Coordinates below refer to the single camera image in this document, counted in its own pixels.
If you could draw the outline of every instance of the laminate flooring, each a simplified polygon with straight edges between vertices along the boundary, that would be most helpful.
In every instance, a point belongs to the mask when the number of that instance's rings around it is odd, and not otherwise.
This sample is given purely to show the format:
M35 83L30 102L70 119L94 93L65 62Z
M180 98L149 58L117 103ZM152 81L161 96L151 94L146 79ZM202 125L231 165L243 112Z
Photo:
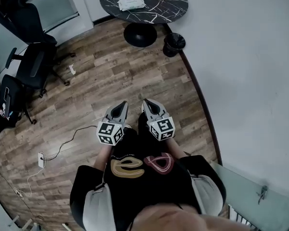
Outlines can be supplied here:
M50 77L44 97L38 98L35 92L27 102L37 124L31 125L24 116L16 128L0 134L0 171L11 187L26 193L23 202L0 177L0 202L12 218L20 216L20 225L33 218L48 231L65 230L62 223L74 231L82 230L71 216L69 195L77 168L92 166L99 153L96 128L79 131L56 159L29 179L32 195L27 178L40 169L38 152L54 157L76 129L97 125L115 102L128 101L127 123L135 129L144 98L163 103L174 120L175 140L182 150L217 160L204 111L180 55L168 58L162 52L163 27L156 26L156 42L142 49L125 41L127 25L113 19L62 44L58 55L77 54L56 68L70 80L70 86ZM69 70L71 64L75 75Z

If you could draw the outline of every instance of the trash can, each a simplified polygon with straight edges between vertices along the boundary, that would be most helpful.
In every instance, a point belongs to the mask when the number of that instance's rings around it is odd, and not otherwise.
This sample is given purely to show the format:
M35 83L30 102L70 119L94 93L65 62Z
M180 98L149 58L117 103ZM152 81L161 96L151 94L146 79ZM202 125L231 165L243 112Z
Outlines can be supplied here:
M164 39L163 52L168 57L174 57L185 47L185 39L178 33L170 33Z

